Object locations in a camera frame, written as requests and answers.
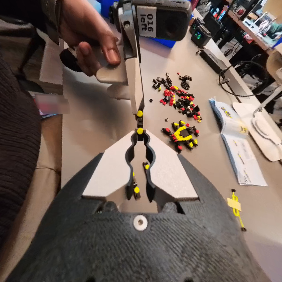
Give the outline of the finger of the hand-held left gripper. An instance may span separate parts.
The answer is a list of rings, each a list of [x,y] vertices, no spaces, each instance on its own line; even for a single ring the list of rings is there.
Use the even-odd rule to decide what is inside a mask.
[[[143,85],[138,58],[129,58],[125,61],[127,82],[132,114],[136,115],[143,100]]]

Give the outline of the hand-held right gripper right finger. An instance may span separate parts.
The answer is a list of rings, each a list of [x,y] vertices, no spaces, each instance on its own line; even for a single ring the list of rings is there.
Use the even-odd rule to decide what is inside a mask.
[[[150,131],[145,130],[146,194],[149,202],[167,203],[197,200],[198,194],[180,157]]]

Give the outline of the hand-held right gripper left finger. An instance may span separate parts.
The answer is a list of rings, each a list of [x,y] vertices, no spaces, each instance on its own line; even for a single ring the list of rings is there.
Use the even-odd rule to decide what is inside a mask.
[[[133,167],[137,131],[131,131],[106,149],[83,191],[83,198],[124,202],[134,193]]]

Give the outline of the pile of lego pieces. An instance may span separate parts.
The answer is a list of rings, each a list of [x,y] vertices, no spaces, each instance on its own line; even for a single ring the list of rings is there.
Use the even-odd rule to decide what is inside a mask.
[[[168,73],[166,73],[166,78],[154,78],[152,83],[152,88],[163,94],[163,98],[160,99],[161,104],[174,107],[179,113],[201,123],[203,118],[199,106],[195,104],[195,96],[189,93],[188,90],[183,89],[181,85],[180,87],[174,85]]]

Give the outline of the yellow black lego model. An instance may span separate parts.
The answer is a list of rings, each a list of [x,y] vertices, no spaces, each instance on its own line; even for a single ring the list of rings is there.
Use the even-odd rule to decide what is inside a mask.
[[[200,132],[195,126],[190,126],[182,120],[178,123],[172,122],[171,126],[173,130],[170,130],[168,127],[162,127],[161,131],[169,137],[177,153],[180,154],[183,147],[186,147],[190,151],[198,147],[199,142],[197,137],[199,137]]]

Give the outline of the person's left hand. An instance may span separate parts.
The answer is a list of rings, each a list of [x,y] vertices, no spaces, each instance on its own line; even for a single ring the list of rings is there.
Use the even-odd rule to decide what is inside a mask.
[[[92,41],[99,42],[104,58],[110,65],[120,64],[117,38],[88,1],[61,1],[59,32],[69,47],[76,47],[78,65],[87,76],[96,76],[101,68],[90,44]]]

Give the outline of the black charger green light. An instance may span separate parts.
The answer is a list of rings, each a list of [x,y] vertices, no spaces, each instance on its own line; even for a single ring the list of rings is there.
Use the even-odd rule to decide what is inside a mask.
[[[211,32],[203,25],[196,26],[192,31],[191,40],[198,48],[202,49],[212,38]]]
[[[192,21],[191,21],[191,23],[190,23],[190,29],[189,29],[189,32],[191,33],[191,34],[193,34],[194,32],[195,32],[195,30],[196,30],[196,28],[197,27],[199,27],[199,26],[204,26],[205,25],[205,22],[204,22],[204,20],[203,19],[201,19],[201,18],[192,18]]]

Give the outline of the black power adapter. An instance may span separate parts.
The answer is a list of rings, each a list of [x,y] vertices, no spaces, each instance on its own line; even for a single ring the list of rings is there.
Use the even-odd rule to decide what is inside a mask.
[[[208,49],[200,49],[198,54],[217,74],[227,68],[226,64]]]

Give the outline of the masking tape piece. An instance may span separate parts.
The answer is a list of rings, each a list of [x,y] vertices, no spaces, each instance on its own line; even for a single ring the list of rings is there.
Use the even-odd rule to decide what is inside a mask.
[[[229,207],[231,207],[233,210],[235,210],[235,213],[241,211],[241,203],[238,201],[238,198],[227,198],[227,204]]]

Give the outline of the white instruction booklet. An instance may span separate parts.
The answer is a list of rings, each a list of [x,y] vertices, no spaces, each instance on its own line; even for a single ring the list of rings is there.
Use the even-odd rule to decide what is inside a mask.
[[[267,186],[255,155],[248,143],[248,128],[226,103],[210,98],[209,103],[221,123],[221,137],[240,185]]]

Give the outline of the cluttered background desk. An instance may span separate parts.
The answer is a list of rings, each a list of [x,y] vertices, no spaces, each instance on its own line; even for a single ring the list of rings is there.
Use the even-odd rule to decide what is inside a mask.
[[[227,1],[227,15],[268,54],[281,44],[281,0]]]

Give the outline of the pale wooden panel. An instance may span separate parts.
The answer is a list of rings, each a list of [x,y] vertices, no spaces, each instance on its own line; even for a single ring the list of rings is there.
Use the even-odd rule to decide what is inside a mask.
[[[55,44],[51,39],[45,42],[41,69],[40,82],[46,84],[49,93],[63,94],[63,64],[60,59],[62,45]]]

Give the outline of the white stand base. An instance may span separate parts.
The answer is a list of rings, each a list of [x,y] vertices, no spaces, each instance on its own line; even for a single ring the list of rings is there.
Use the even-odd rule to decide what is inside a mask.
[[[241,97],[241,102],[232,104],[233,109],[245,123],[248,131],[263,155],[271,162],[282,160],[281,130],[265,107],[281,92],[279,86],[263,103]]]

